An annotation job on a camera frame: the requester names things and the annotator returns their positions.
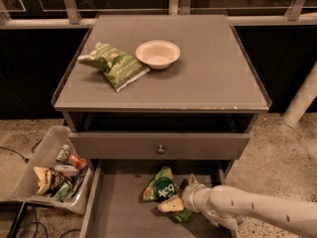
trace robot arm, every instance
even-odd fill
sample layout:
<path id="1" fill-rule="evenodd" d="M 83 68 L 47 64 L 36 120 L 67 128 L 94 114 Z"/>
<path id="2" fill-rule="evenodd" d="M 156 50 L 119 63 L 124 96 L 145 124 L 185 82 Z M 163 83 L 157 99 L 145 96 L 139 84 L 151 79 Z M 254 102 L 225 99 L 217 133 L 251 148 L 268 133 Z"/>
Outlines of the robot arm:
<path id="1" fill-rule="evenodd" d="M 210 222 L 237 230 L 243 216 L 293 232 L 317 237 L 317 203 L 249 193 L 231 186 L 206 187 L 193 182 L 182 193 L 185 206 L 201 212 Z"/>

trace white pipe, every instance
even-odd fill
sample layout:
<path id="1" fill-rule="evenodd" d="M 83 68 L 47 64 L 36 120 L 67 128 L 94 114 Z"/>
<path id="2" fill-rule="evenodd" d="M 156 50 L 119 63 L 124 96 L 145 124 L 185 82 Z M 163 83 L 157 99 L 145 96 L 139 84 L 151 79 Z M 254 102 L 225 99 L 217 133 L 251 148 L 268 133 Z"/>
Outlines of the white pipe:
<path id="1" fill-rule="evenodd" d="M 293 100 L 290 102 L 283 119 L 286 124 L 294 127 L 307 108 L 311 105 L 317 96 L 317 62 L 307 75 L 304 83 L 300 86 Z"/>

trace drawer knob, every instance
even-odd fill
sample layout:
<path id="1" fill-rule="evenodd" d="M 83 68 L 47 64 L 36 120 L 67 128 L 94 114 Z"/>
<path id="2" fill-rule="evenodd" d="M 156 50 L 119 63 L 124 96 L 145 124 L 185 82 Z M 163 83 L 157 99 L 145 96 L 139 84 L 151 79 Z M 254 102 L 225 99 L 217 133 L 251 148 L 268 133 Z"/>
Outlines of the drawer knob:
<path id="1" fill-rule="evenodd" d="M 162 145 L 158 145 L 158 150 L 157 150 L 159 155 L 163 155 L 165 153 L 165 149 L 163 148 Z"/>

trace snack wrapper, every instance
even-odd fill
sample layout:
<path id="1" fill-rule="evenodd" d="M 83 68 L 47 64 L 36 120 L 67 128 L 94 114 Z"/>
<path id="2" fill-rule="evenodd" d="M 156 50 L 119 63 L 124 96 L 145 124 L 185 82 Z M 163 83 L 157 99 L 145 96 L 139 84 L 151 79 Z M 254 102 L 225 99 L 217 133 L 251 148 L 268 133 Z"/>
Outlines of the snack wrapper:
<path id="1" fill-rule="evenodd" d="M 89 169 L 89 167 L 86 166 L 83 170 L 81 170 L 79 172 L 78 176 L 76 177 L 72 191 L 71 191 L 71 197 L 74 197 L 77 194 L 79 188 L 81 187 L 81 185 L 85 179 L 85 176 L 87 175 L 88 169 Z"/>
<path id="2" fill-rule="evenodd" d="M 169 167 L 162 167 L 146 187 L 143 200 L 169 199 L 177 194 L 178 187 L 172 181 L 172 172 Z"/>
<path id="3" fill-rule="evenodd" d="M 61 185 L 67 180 L 67 178 L 61 173 L 52 168 L 33 167 L 35 173 L 38 176 L 37 194 L 46 194 L 59 190 Z"/>
<path id="4" fill-rule="evenodd" d="M 117 92 L 150 71 L 143 63 L 110 44 L 97 43 L 95 51 L 78 61 L 102 70 Z"/>
<path id="5" fill-rule="evenodd" d="M 192 211 L 185 208 L 181 199 L 182 191 L 188 185 L 188 180 L 184 179 L 180 186 L 173 181 L 171 169 L 162 167 L 156 176 L 150 181 L 143 195 L 144 200 L 160 199 L 161 204 L 158 209 L 162 212 L 168 212 L 177 222 L 184 222 L 192 215 Z"/>

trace cable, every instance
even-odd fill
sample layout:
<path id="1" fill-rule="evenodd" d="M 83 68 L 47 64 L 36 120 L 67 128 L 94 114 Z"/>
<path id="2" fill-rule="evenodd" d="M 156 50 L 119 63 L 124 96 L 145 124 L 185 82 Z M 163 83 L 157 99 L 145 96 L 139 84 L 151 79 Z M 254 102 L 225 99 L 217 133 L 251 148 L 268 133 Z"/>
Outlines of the cable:
<path id="1" fill-rule="evenodd" d="M 38 222 L 38 214 L 37 214 L 36 208 L 35 208 L 34 206 L 33 206 L 33 212 L 34 212 L 34 216 L 35 216 L 35 218 L 36 218 L 36 222 Z M 39 231 L 39 224 L 37 224 L 36 232 L 34 233 L 33 238 L 36 238 L 36 237 L 37 237 L 38 231 Z"/>
<path id="2" fill-rule="evenodd" d="M 80 232 L 81 230 L 80 229 L 71 229 L 71 230 L 68 230 L 67 232 L 63 233 L 62 235 L 59 236 L 59 238 L 62 238 L 64 237 L 66 234 L 68 233 L 71 233 L 71 232 Z"/>
<path id="3" fill-rule="evenodd" d="M 30 160 L 30 159 L 25 158 L 25 157 L 22 156 L 20 153 L 14 151 L 14 150 L 12 150 L 12 149 L 5 148 L 5 147 L 0 147 L 0 149 L 7 150 L 7 151 L 10 151 L 10 152 L 13 152 L 13 153 L 19 155 L 25 163 L 27 163 L 27 162 Z"/>
<path id="4" fill-rule="evenodd" d="M 25 234 L 25 232 L 30 228 L 30 226 L 32 226 L 32 225 L 41 225 L 41 226 L 43 226 L 43 228 L 44 228 L 44 230 L 45 230 L 45 232 L 46 232 L 46 236 L 47 236 L 47 238 L 49 238 L 49 233 L 48 233 L 48 229 L 47 229 L 47 227 L 44 225 L 44 224 L 42 224 L 41 222 L 39 222 L 39 221 L 35 221 L 35 222 L 31 222 L 29 225 L 27 225 L 24 229 L 23 229 L 23 231 L 22 231 L 22 233 L 20 234 L 20 238 L 22 237 L 22 235 L 24 235 Z"/>

